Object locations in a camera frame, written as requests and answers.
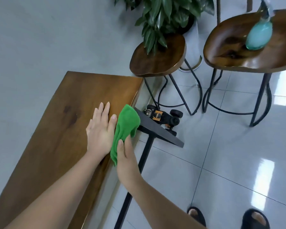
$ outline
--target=plant pot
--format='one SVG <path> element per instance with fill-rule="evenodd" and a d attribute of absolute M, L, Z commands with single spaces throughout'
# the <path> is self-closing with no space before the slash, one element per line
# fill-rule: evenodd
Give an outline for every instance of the plant pot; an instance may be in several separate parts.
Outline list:
<path fill-rule="evenodd" d="M 185 28 L 178 29 L 178 33 L 183 33 L 186 43 L 186 55 L 185 58 L 193 70 L 197 69 L 202 62 L 202 56 L 199 50 L 199 36 L 197 19 L 191 16 L 188 20 L 188 24 Z M 191 70 L 183 62 L 180 71 L 190 72 Z"/>

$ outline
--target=sandal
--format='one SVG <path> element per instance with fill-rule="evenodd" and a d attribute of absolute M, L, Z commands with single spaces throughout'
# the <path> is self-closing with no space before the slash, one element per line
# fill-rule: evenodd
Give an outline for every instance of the sandal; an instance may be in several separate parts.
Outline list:
<path fill-rule="evenodd" d="M 198 214 L 195 215 L 195 216 L 194 216 L 194 215 L 190 215 L 189 212 L 190 212 L 190 210 L 192 210 L 192 209 L 196 210 Z M 197 207 L 194 207 L 194 206 L 189 207 L 188 210 L 187 210 L 187 213 L 188 213 L 193 219 L 195 219 L 197 222 L 199 222 L 200 224 L 202 224 L 203 226 L 206 227 L 206 221 L 205 221 L 205 219 L 204 219 L 204 216 L 203 216 L 202 212 L 201 212 Z"/>
<path fill-rule="evenodd" d="M 252 217 L 252 213 L 254 212 L 259 213 L 261 216 L 263 216 L 263 218 L 266 221 L 266 226 L 264 226 L 263 224 L 261 224 L 259 221 L 257 221 Z M 242 218 L 241 229 L 270 229 L 270 225 L 268 219 L 262 212 L 256 209 L 249 209 L 244 213 L 244 216 Z"/>

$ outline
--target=hand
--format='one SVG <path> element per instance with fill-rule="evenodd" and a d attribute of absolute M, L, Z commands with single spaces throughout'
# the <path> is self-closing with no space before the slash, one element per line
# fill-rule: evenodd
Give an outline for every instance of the hand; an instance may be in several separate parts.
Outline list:
<path fill-rule="evenodd" d="M 130 136 L 128 136 L 123 143 L 119 140 L 118 147 L 118 164 L 117 172 L 120 182 L 129 191 L 136 184 L 137 181 L 142 180 L 141 173 L 139 171 L 136 156 L 133 152 Z"/>
<path fill-rule="evenodd" d="M 101 103 L 99 108 L 95 108 L 93 118 L 86 128 L 88 144 L 87 153 L 96 156 L 101 161 L 110 151 L 114 132 L 116 129 L 116 115 L 112 115 L 108 122 L 110 103 Z"/>

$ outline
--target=green cloth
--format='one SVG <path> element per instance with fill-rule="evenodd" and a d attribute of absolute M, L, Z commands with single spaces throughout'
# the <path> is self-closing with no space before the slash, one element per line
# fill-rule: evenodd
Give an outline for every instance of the green cloth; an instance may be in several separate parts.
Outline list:
<path fill-rule="evenodd" d="M 120 139 L 125 141 L 126 137 L 130 134 L 131 137 L 134 137 L 136 130 L 140 125 L 140 117 L 137 112 L 130 107 L 128 104 L 122 109 L 118 122 L 116 124 L 116 132 L 113 138 L 113 144 L 110 151 L 110 157 L 114 162 L 114 166 L 117 164 L 117 147 Z"/>

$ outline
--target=toy car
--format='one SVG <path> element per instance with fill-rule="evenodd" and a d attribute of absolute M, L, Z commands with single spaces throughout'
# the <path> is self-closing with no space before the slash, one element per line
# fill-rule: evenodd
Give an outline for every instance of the toy car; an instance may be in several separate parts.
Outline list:
<path fill-rule="evenodd" d="M 169 131 L 174 136 L 177 135 L 177 132 L 173 131 L 172 128 L 180 123 L 180 118 L 183 117 L 183 112 L 172 109 L 170 114 L 168 114 L 164 111 L 159 111 L 157 107 L 149 104 L 144 109 L 143 113 L 154 120 L 156 123 L 160 125 L 165 124 L 168 127 L 166 128 L 167 131 Z"/>

